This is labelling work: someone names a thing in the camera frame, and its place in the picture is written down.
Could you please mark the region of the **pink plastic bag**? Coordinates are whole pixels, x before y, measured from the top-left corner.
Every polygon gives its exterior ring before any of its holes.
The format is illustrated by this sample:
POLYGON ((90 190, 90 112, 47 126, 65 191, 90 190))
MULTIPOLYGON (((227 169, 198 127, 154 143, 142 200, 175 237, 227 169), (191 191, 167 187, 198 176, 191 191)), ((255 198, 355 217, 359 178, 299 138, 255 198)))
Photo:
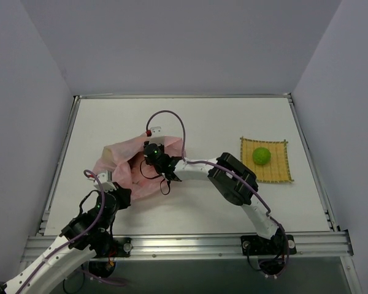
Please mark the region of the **pink plastic bag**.
POLYGON ((131 189, 131 199, 149 197, 166 187, 152 166, 144 162, 144 142, 147 136, 142 134, 132 139, 107 145, 102 150, 92 172, 100 174, 103 171, 112 173, 112 180, 125 189, 131 189))

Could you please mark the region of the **green fake fruit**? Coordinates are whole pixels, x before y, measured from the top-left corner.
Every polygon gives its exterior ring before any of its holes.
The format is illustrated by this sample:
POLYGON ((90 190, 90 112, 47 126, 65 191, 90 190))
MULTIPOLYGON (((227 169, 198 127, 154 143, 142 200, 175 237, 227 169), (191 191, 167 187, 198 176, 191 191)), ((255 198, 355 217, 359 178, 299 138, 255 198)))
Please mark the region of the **green fake fruit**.
POLYGON ((265 147, 258 147, 253 151, 252 159, 256 165, 266 165, 271 160, 271 153, 265 147))

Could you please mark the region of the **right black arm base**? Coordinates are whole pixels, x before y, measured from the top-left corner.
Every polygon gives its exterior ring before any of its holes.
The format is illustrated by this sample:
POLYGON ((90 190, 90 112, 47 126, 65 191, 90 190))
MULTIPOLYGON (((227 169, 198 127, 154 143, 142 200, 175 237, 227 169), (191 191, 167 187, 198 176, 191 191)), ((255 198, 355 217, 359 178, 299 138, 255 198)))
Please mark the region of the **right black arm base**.
POLYGON ((271 239, 243 235, 240 241, 242 254, 246 257, 248 265, 266 277, 277 278, 285 270, 290 256, 297 254, 292 235, 277 234, 271 239))

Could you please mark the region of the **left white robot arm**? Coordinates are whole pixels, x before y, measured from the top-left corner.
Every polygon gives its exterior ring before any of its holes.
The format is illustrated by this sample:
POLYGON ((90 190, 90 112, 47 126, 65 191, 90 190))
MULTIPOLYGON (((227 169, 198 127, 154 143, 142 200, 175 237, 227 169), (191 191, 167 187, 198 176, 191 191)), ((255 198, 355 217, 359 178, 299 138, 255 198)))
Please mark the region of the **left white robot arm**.
POLYGON ((123 246, 115 241, 112 225, 117 211, 131 205, 131 190, 113 183, 98 194, 96 204, 87 212, 79 204, 79 213, 54 242, 20 274, 0 282, 0 293, 48 293, 83 263, 95 257, 111 258, 123 246))

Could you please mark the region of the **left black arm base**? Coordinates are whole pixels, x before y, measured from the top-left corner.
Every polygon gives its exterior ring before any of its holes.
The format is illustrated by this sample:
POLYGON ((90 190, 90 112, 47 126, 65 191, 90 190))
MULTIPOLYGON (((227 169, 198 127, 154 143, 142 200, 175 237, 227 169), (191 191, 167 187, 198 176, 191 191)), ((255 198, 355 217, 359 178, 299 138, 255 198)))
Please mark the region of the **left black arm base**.
POLYGON ((106 243, 97 248, 95 258, 98 261, 88 262, 88 271, 98 277, 109 277, 116 268, 117 258, 128 258, 131 256, 131 241, 131 238, 108 237, 106 243))

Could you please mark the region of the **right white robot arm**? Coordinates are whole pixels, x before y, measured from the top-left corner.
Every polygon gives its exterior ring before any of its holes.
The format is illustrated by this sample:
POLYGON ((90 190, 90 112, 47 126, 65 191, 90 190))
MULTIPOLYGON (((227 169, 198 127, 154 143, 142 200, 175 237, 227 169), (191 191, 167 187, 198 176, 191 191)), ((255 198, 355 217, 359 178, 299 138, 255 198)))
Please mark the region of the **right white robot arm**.
POLYGON ((209 160, 189 160, 183 156, 169 156, 162 145, 150 142, 144 145, 143 154, 145 163, 167 182, 211 182, 226 201, 243 209, 264 251, 273 253, 282 242, 288 241, 282 225, 271 216, 270 207, 258 194, 256 175, 232 154, 223 153, 209 160))

